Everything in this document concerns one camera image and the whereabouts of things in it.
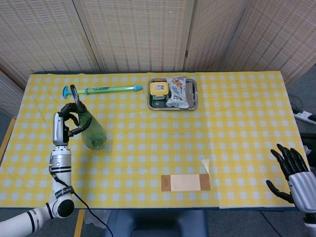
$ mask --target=silver robotic hand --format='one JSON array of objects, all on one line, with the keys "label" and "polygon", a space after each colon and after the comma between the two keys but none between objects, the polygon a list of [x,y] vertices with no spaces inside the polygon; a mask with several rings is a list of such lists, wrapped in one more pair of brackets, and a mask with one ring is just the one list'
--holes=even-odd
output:
[{"label": "silver robotic hand", "polygon": [[290,194],[280,192],[270,180],[266,183],[277,197],[295,204],[305,213],[304,223],[309,235],[316,237],[316,177],[310,172],[301,156],[295,149],[290,150],[277,144],[282,155],[275,150],[271,153],[276,157],[281,170],[290,187]]},{"label": "silver robotic hand", "polygon": [[79,126],[77,118],[71,114],[77,111],[76,104],[69,103],[60,112],[55,113],[53,118],[53,143],[56,147],[50,156],[49,172],[52,175],[52,189],[56,199],[43,207],[0,222],[0,237],[27,236],[41,228],[46,220],[66,218],[74,211],[75,205],[71,194],[75,192],[71,186],[71,151],[68,149],[68,141],[69,137],[85,131],[92,119],[90,118],[82,127],[70,131],[65,121],[72,119]]}]

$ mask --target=checkered tablecloth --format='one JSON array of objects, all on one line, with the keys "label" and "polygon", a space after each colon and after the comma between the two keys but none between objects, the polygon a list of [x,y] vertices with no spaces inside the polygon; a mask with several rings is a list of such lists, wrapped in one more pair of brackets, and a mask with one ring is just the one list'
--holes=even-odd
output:
[{"label": "checkered tablecloth", "polygon": [[[194,111],[152,111],[147,83],[186,76],[197,82]],[[265,180],[287,183],[270,149],[281,143],[304,154],[280,72],[31,75],[0,168],[0,207],[35,207],[54,198],[48,163],[52,118],[66,103],[65,85],[143,85],[142,91],[80,95],[108,141],[92,151],[70,138],[72,185],[92,208],[276,207]],[[206,173],[210,191],[162,192],[163,174]],[[76,207],[83,205],[76,200]]]}]

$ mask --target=green plastic bottle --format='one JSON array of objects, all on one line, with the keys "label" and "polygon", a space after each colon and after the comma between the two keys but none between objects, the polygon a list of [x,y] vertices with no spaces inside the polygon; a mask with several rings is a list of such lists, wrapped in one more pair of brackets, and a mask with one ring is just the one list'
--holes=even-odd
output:
[{"label": "green plastic bottle", "polygon": [[92,118],[90,126],[81,133],[83,143],[92,150],[100,150],[104,148],[107,141],[106,131],[79,100],[75,86],[71,85],[70,88],[78,108],[79,125],[83,126],[89,118]]}]

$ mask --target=yellow container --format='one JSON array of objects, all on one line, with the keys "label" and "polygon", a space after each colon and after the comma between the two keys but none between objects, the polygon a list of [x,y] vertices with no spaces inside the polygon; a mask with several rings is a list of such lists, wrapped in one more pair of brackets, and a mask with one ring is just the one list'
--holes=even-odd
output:
[{"label": "yellow container", "polygon": [[169,93],[168,83],[166,81],[158,81],[150,83],[150,94],[154,100],[163,100]]}]

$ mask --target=snack bag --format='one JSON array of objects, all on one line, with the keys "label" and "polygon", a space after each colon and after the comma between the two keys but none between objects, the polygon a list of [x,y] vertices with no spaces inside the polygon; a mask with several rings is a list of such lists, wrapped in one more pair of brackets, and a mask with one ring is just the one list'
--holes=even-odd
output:
[{"label": "snack bag", "polygon": [[171,97],[168,99],[166,105],[168,107],[174,106],[176,108],[187,109],[189,104],[186,98],[186,77],[173,77],[166,80],[171,91]]}]

